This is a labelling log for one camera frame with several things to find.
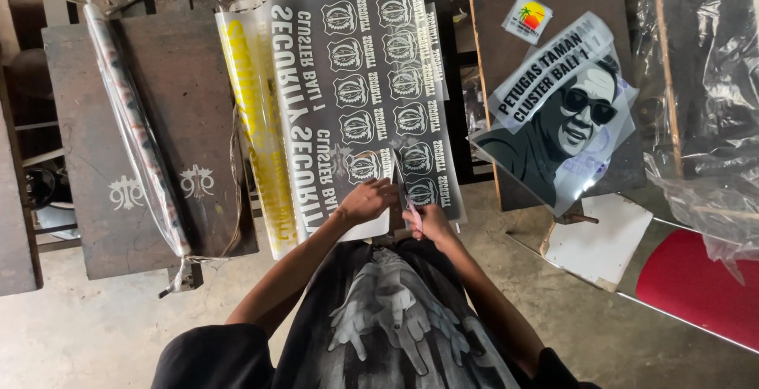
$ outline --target person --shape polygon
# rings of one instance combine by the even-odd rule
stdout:
[[[474,139],[501,167],[554,207],[556,171],[583,152],[617,111],[619,65],[611,55],[589,64],[552,93],[515,134],[495,128]]]
[[[404,211],[412,237],[393,249],[336,245],[397,202],[389,179],[359,184],[225,325],[198,327],[169,343],[152,387],[582,387],[437,205],[418,207],[421,228]],[[274,368],[267,341],[304,291]]]

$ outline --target wooden board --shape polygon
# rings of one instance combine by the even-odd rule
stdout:
[[[7,296],[40,289],[43,278],[2,68],[0,105],[0,296]]]
[[[558,32],[571,24],[585,11],[593,11],[614,34],[614,45],[619,55],[622,77],[633,81],[628,27],[624,0],[538,0],[553,9],[553,17],[540,36],[541,47]],[[493,93],[508,78],[530,48],[530,44],[504,30],[501,23],[516,0],[470,0],[474,19],[474,33],[480,57],[480,76],[485,97]],[[541,202],[520,185],[506,171],[495,169],[498,198],[501,209],[517,210],[534,207]],[[646,185],[643,168],[643,151],[636,130],[612,154],[612,161],[603,178],[583,196],[596,196]]]
[[[132,17],[114,21],[113,27],[161,147],[194,252],[219,256],[237,223],[235,189],[243,171],[237,149],[233,178],[233,98],[213,14]],[[140,188],[129,184],[134,173],[87,26],[50,27],[43,30],[43,39],[87,276],[107,278],[177,265],[140,198]],[[198,170],[212,171],[213,183]],[[187,177],[188,171],[194,176]],[[247,200],[242,204],[249,207]],[[234,254],[258,251],[250,211],[244,215],[243,240]]]

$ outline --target printed sticker sheet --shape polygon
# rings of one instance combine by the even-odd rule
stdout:
[[[464,221],[443,108],[442,60],[423,0],[270,0],[254,16],[271,52],[298,238],[356,184],[393,174],[410,199]],[[384,234],[388,215],[346,239]]]

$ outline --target pink knife handle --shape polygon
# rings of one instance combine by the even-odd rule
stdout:
[[[406,195],[406,204],[408,205],[408,209],[412,211],[413,222],[417,224],[417,230],[424,233],[422,230],[422,216],[419,215],[419,211],[417,211],[417,208],[414,207],[412,199],[409,198],[408,195]]]

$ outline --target hand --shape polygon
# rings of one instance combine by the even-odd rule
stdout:
[[[335,214],[346,220],[351,227],[376,219],[384,210],[398,201],[398,186],[390,179],[366,180],[347,194]]]
[[[426,236],[432,242],[439,242],[454,236],[451,224],[448,223],[448,219],[446,219],[446,215],[442,212],[440,205],[417,205],[416,209],[422,218],[422,230],[424,233],[420,232],[419,228],[417,228],[411,210],[403,211],[403,218],[408,221],[408,229],[411,229],[414,239],[421,240]]]

